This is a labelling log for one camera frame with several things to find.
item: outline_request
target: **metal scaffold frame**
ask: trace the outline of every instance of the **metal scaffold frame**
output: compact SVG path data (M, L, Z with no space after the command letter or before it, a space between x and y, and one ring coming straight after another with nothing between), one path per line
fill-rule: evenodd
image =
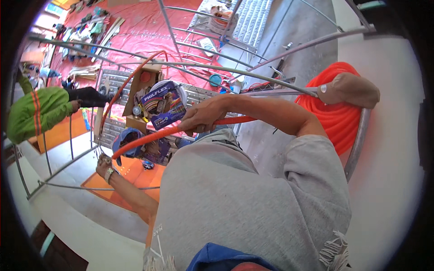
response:
M236 13L238 7L241 4L241 1L242 0L238 0L238 2L236 3L233 15ZM174 46L176 48L176 51L178 53L180 62L161 62L161 61L151 60L151 63L152 64L161 64L161 65L165 65L165 66L170 67L170 68L174 68L174 69L180 70L180 71L188 73L190 75L194 75L194 76L196 76L196 77L198 77L200 79L203 79L203 80L205 80L207 82L210 82L210 80L207 79L207 78L205 78L205 77L202 77L202 76L200 76L200 75L198 75L198 74L196 74L196 73L194 73L192 71L187 70L187 67L198 67L198 68L203 68L203 69L214 69L214 70L220 70L220 71L233 72L233 73L239 74L239 76L245 75L245 76L249 76L249 77L253 77L253 78L258 78L258 79L266 80L266 81L269 81L271 83L275 83L277 85L280 85L280 86L284 87L284 88L265 90L265 91L247 92L247 93L243 93L243 94L239 94L239 95L248 95L248 96L251 96L251 97L256 97L256 96L274 96L274 95L299 95L300 93L303 93L303 94L310 95L310 96L313 96L313 97L318 97L317 94L316 94L316 88L300 88L300 87L294 86L292 84L289 84L287 82L284 82L284 81L281 81L281 80L278 80L278 79L274 79L274 78L270 78L270 77L254 74L254 73L252 73L252 71L255 70L255 69L257 69L257 68L259 68L259 67L261 67L261 66L263 66L263 65L266 65L266 64L268 64L268 63L270 63L270 62L272 62L272 61L274 61L276 59L280 59L283 56L286 56L288 54L300 51L302 49L309 48L311 46L315 46L317 44L320 44L320 43L323 43L323 42L327 42L327 41L330 41L330 40L334 40L334 39L337 39L337 38L340 38L340 37L345 37L345 36L354 35L354 34L360 34L360 33L375 32L375 28L366 21L366 19L363 17L362 13L360 12L360 10L357 8L357 6L354 4L354 2L352 0L346 0L346 2L353 9L353 11L355 12L355 14L359 17L359 19L360 19L360 21L362 23L362 26L360 26L358 28L355 28L355 29L349 29L349 30L343 30L341 27L339 27L338 25L336 25L335 22L333 22L331 19L329 19L327 16L325 16L319 10L317 10L316 8L314 8L312 5L308 4L305 0L301 0L301 1L304 2L304 3L306 3L309 7L313 8L320 15L324 16L328 21L330 21L331 23L333 23L336 26L336 28L338 29L338 32L335 32L335 33L332 33L332 34L328 34L328 35L325 35L323 37L314 39L312 41L309 41L309 42L301 44L301 45L299 45L297 47L294 47L294 48L292 48L290 50L287 50L283 54L275 56L275 57L273 57L271 59L266 59L263 56L260 56L260 55L256 54L256 51L254 52L252 50L249 50L249 49L251 49L251 46L246 45L246 47L249 48L249 49L246 49L246 48L243 48L242 46L233 44L232 43L233 39L227 38L225 36L228 27L226 27L226 29L224 31L224 34L221 35L221 37L212 37L212 36L209 36L209 35L206 35L206 34L202 34L202 33L195 32L195 31L191 31L189 29L179 29L179 28L171 27L170 23L168 21L168 16L167 16L167 14L165 12L165 9L173 9L173 10L180 10L180 11L183 11L183 12L191 12L191 13L200 14L200 15L203 15L203 16L211 17L211 18L214 18L215 16L212 15L212 14L201 12L201 11L189 10L189 9L178 8L178 7L167 7L167 6L164 6L162 0L158 0L161 12L162 12L162 14L164 16L166 24L167 24L167 26L169 28L170 33L171 33L171 38L173 40L173 44L174 44ZM237 47L239 49L242 49L243 51L245 51L247 53L250 53L250 54L252 54L254 56L257 56L257 57L261 58L262 60L265 60L265 62L262 62L262 63L260 63L260 64L258 64L256 66L250 66L249 64L244 63L244 62L242 62L240 60L231 58L230 56L226 56L224 54L215 53L215 52L213 52L213 53L216 54L216 55L219 55L219 56L222 56L224 58L233 60L236 63L242 64L242 65L244 65L246 67L250 67L250 69L248 71L243 71L243 70L231 69L231 68L226 68L226 67L221 67L221 66L216 66L216 65L200 64L198 62L192 62L192 63L182 62L182 58L181 58L181 55L180 55L180 51L179 51L178 45L192 47L192 48L199 49L199 50L202 50L202 51L205 51L205 52L208 52L209 50L203 49L203 48L198 47L198 46L191 45L189 43L177 42L175 40L175 36L174 36L174 34L172 32L172 29L183 30L183 31L185 31L185 32L187 32L189 34L202 35L202 36L206 36L206 37L209 37L211 39L214 39L214 40L221 41L223 43L230 44L230 45L235 46L235 47ZM126 64L139 64L141 62L115 63L114 61L109 60L109 59L107 59L105 57L93 54L93 53L91 53L89 51L86 51L86 50L83 50L83 49L79 49L79 48L73 47L73 45L79 44L79 45L87 45L87 46L90 46L90 47L93 46L93 47L98 47L98 48L101 48L101 49L117 51L117 52L121 52L121 53L128 54L128 55L131 55L131 56L140 57L142 59L147 59L148 58L145 55L140 55L140 54L136 54L136 53L132 53L132 52L127 52L127 51L116 49L116 48L110 48L110 47L106 47L106 46L100 46L100 45L97 45L97 44L91 44L91 43L85 43L85 42L62 42L62 41L42 39L42 38L37 38L37 37L28 37L28 39L33 40L33 41L39 41L39 42L43 42L43 43L53 44L54 45L54 49L56 48L56 46L61 46L61 47L65 47L65 48L68 48L68 49L75 50L75 51L83 52L87 56L92 56L92 57L95 57L97 59L102 60L102 63L105 61L105 62L109 63L110 65L116 65L116 66L118 66L118 70L121 67L124 68L125 70L131 70L130 68L128 68L128 67L126 67L124 65L126 65ZM101 77L101 74L102 74L102 69L100 69L98 71L97 82L96 82L96 85L95 85L96 89L98 87L98 82L99 82L99 79ZM228 90L226 87L224 87L222 85L219 85L219 86L222 87L223 89ZM351 175L353 174L354 169L355 169L355 167L357 165L357 161L358 161L358 159L360 157L360 153L361 153L362 147L363 147L363 142L365 140L366 131L367 131L367 128L368 128L368 121L369 121L370 113L371 113L371 110L370 109L366 109L366 108L363 108L362 111L361 111L361 116L360 116L360 122L359 122L359 125L358 125L357 135L356 135L354 144L352 146L352 149L351 149L349 158L347 160L347 163L346 163L346 165L344 167L344 172L345 172L347 181L350 180ZM65 188L73 188L73 189L84 189L84 190L114 190L114 189L99 189L99 188L83 188L83 187L79 187L79 186L65 186L65 185L59 185L59 184L50 183L50 181L56 175L58 175L60 172L62 172L64 169L66 169L68 166L70 166L71 164L73 164L74 162L76 162L77 160L79 160L80 158L84 157L85 155L87 155L88 153L90 153L90 152L92 152L94 150L96 152L98 152L98 148L101 150L101 145L99 145L99 144L96 144L95 146L93 145L93 138L92 138L92 133L94 132L93 131L93 125L99 124L100 121L101 121L101 119L98 119L98 118L94 119L93 109L92 109L92 116L91 116L91 122L90 122L90 134L91 134L90 148L88 150L84 151L83 153L81 153L80 155L74 156L73 148L72 148L72 131L71 131L71 129L72 129L71 128L72 127L72 124L71 124L72 123L72 119L71 118L69 119L69 142L70 142L70 147L71 147L71 160L69 162L65 163L62 167L60 167L54 173L52 173L52 171L51 171L51 167L50 167L50 163L49 163L49 157L48 157L48 151L46 149L45 134L43 134L45 156L46 156L46 161L47 161L47 166L48 166L48 169L49 169L50 177L48 177L45 181L38 181L39 182L39 186L34 191L32 191L32 192L28 191L25 179L24 179L23 174L22 174L20 163L19 163L19 155L18 155L19 150L18 150L18 146L15 146L16 165L18 167L18 172L20 174L20 178L21 178L21 181L23 183L24 189L25 189L25 191L27 193L27 199L31 199L44 185L52 185L52 186L57 186L57 187L65 187ZM159 187L145 187L145 188L139 188L139 189L158 189L158 188Z

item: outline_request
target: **wristwatch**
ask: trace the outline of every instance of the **wristwatch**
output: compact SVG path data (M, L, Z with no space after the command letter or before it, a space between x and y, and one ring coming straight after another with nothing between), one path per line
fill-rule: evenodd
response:
M109 169L107 169L107 171L106 171L106 173L105 173L105 175L104 175L104 180L105 180L108 184L110 184L110 176L113 174L114 171L115 171L115 170L114 170L112 167L110 167Z

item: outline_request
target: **perforated metal plank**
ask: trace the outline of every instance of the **perforated metal plank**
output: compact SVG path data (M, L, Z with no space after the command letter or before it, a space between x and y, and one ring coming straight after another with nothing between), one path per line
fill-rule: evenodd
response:
M130 72L121 72L116 70L103 70L102 75L100 78L99 85L104 85L106 81L109 82L110 85L110 93L115 93L118 91L118 87L122 86L124 81L131 75ZM200 103L208 98L211 98L213 96L219 95L219 93L210 91L204 88L192 86L190 84L180 83L182 84L182 87L187 93L187 108L191 107L193 104ZM118 101L116 103L125 105L128 101L128 95L130 92L131 82L129 82L126 87L124 88L124 94L122 96L121 101ZM236 113L228 113L226 115L227 117L235 117L237 116ZM107 148L112 147L113 140L118 136L123 130L125 129L125 123L116 121L111 118L107 118L104 126L102 128L102 137L101 137L101 145L105 146ZM169 136L166 137L170 142L171 146L173 148L176 148L176 145L174 144L175 139L177 137L175 136ZM188 140L194 140L192 137L183 136L183 138Z
M243 0L237 11L239 19L232 37L235 40L257 49L261 41L272 2L273 0ZM198 10L201 10L207 3L208 0L203 0ZM234 0L229 9L233 10L236 3L237 0ZM216 33L212 32L207 26L208 20L208 17L200 18L195 14L190 22L189 28L206 34L216 35Z

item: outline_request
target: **coiled orange conduit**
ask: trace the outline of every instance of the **coiled orange conduit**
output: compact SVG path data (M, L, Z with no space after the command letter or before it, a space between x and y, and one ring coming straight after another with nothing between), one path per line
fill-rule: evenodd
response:
M107 118L108 112L110 111L113 103L116 101L122 89L147 62L149 62L151 59L153 59L154 57L156 57L161 53L166 53L166 52L159 51L151 55L140 66L138 66L138 68L128 77L128 79L124 82L124 84L119 88L118 92L116 93L116 95L114 96L110 104L108 105L107 111L104 113L104 116L101 121L101 127L100 127L101 130L102 130L102 126L104 125L105 119ZM344 62L337 62L335 64L332 64L323 72L321 72L317 77L315 77L311 82L309 82L307 86L314 87L314 86L331 82L334 79L334 77L341 72L351 72L359 76L359 74L355 71L355 69L351 65ZM335 105L324 106L324 104L319 99L309 95L299 95L296 99L296 102L299 105L303 106L305 109L314 113L318 117L321 124L324 126L324 129L327 135L329 136L331 142L335 146L338 155L342 154L343 152L345 152L345 150L351 147L352 143L354 142L355 135L357 133L357 126L360 118L359 108L354 108L346 104L335 104ZM241 117L224 118L222 120L217 120L214 122L214 124L215 125L236 124L236 123L244 123L244 122L249 122L254 120L256 119L249 116L241 116ZM144 145L146 143L152 142L162 137L166 137L171 134L179 133L181 131L182 130L179 129L178 127L169 127L161 131L148 134L144 137L141 137L139 139L136 139L133 142L124 145L122 148L120 148L113 154L112 159L117 159L123 153L125 153L126 151L132 148Z
M360 76L350 64L336 62L318 74L306 87L317 87L331 82L342 72ZM353 145L362 111L360 107L344 102L325 105L320 99L309 95L299 95L295 102L318 118L338 155L343 154Z

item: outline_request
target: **concrete floor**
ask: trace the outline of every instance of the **concrete floor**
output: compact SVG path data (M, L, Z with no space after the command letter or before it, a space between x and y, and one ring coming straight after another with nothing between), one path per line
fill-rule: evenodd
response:
M309 2L334 20L331 0L311 0ZM274 0L258 52L270 58L283 52L282 45L289 42L293 42L296 46L299 43L332 32L335 32L334 26L303 2L299 0ZM288 78L296 77L295 85L304 86L311 78L336 60L337 42L331 41L291 55L286 61L283 72ZM256 58L250 61L251 65L256 65L257 62ZM235 63L225 63L225 65L234 67ZM255 72L262 75L272 75L272 70L268 67L262 67ZM292 136L280 131L273 135L273 131L273 127L261 121L243 124L239 132L239 142L244 151L252 158L260 174L282 177L285 162L282 150L285 149ZM89 149L90 135L87 133L74 138L73 147L75 156ZM38 154L28 142L22 143L20 148L40 178L45 180L49 177L45 155ZM105 152L110 154L111 150L105 149ZM51 169L55 172L71 159L69 142L49 150L48 154ZM95 171L96 161L96 154L90 152L53 178L51 182L79 186ZM37 183L28 184L28 186L31 188L29 190L32 191L37 187ZM137 214L110 204L85 190L52 186L43 189L50 189L53 193L58 194L75 210L105 228L139 242L145 241L148 226Z
M335 20L331 0L309 1L332 20ZM259 54L269 59L285 51L283 46L292 42L292 46L305 43L312 39L336 32L336 28L311 7L299 0L274 0L265 26ZM290 54L285 61L283 74L287 78L295 77L295 85L304 87L330 64L337 61L337 41L330 41L317 46ZM258 57L251 60L255 66ZM279 60L272 64L277 67ZM271 76L270 65L258 68L254 73ZM251 79L248 86L255 82ZM279 98L294 99L296 96L280 96ZM275 134L274 127L262 121L253 121L241 125L238 141L242 149L250 156L260 174L283 177L285 163L285 146L294 138L281 131Z

